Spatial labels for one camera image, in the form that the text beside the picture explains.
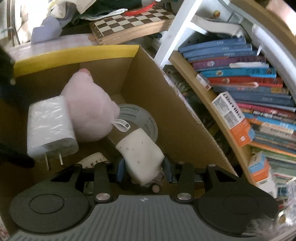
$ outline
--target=yellow tape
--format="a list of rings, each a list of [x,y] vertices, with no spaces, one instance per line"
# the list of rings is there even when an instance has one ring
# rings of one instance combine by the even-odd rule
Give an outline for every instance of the yellow tape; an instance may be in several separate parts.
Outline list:
[[[138,45],[103,45],[48,52],[16,62],[14,77],[17,78],[67,64],[109,58],[133,58],[138,49]]]

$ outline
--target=gray ribbed surface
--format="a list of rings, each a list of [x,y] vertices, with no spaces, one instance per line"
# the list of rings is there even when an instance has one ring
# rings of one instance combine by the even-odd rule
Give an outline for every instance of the gray ribbed surface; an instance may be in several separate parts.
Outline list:
[[[10,241],[259,241],[236,238],[205,225],[190,205],[169,196],[119,196],[97,205],[81,225],[55,235],[18,231]]]

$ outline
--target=circular black cover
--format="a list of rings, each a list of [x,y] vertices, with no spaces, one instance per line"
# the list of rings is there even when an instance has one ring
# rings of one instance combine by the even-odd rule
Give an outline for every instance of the circular black cover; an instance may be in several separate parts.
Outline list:
[[[21,229],[43,234],[73,227],[88,211],[88,199],[74,185],[49,180],[18,194],[9,208],[12,220]]]
[[[274,218],[278,212],[272,196],[246,181],[215,185],[198,200],[197,207],[210,226],[234,236],[244,233],[251,220],[264,215]]]

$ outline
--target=pink plush toy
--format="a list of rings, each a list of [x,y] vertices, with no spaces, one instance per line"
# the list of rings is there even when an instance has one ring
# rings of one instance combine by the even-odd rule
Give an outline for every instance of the pink plush toy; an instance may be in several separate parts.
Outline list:
[[[87,69],[73,74],[61,95],[68,103],[77,141],[97,141],[112,130],[111,122],[119,116],[119,107],[94,83]]]

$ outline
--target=white power adapter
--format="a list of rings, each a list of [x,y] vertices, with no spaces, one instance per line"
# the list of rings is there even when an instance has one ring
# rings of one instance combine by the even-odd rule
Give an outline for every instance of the white power adapter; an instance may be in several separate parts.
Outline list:
[[[50,158],[59,157],[78,151],[67,103],[63,96],[57,96],[34,103],[29,108],[28,155],[35,161],[46,161],[50,169]]]

